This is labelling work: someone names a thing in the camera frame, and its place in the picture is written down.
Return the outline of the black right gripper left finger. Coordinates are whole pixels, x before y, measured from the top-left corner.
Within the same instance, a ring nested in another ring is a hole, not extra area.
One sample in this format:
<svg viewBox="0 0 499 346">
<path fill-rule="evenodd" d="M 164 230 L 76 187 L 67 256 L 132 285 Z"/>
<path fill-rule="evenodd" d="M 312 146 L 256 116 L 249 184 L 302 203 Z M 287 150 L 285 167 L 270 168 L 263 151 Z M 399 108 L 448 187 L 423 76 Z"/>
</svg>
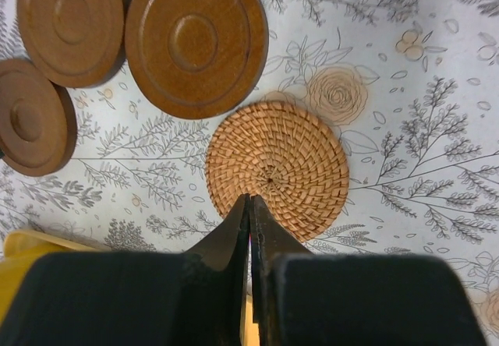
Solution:
<svg viewBox="0 0 499 346">
<path fill-rule="evenodd" d="M 32 249 L 16 279 L 4 345 L 241 345 L 250 198 L 183 253 Z"/>
</svg>

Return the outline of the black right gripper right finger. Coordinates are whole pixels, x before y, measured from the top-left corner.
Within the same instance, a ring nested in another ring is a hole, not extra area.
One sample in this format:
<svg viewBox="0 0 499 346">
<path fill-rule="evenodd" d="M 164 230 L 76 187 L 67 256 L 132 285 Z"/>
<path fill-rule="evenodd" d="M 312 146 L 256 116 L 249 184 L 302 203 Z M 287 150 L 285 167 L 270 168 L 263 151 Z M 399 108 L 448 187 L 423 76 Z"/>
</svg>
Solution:
<svg viewBox="0 0 499 346">
<path fill-rule="evenodd" d="M 414 254 L 315 254 L 251 199 L 253 320 L 263 345 L 484 345 L 455 271 Z"/>
</svg>

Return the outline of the woven rattan coaster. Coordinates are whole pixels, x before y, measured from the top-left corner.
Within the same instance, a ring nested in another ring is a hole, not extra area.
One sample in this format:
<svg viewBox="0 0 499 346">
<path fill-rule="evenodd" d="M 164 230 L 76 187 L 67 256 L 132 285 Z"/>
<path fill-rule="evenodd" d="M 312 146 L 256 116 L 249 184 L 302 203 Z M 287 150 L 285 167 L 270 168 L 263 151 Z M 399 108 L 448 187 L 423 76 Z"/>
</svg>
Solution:
<svg viewBox="0 0 499 346">
<path fill-rule="evenodd" d="M 301 242 L 333 224 L 349 192 L 338 138 L 317 116 L 282 101 L 250 104 L 227 116 L 208 145 L 205 177 L 220 216 L 239 196 L 260 196 Z"/>
</svg>

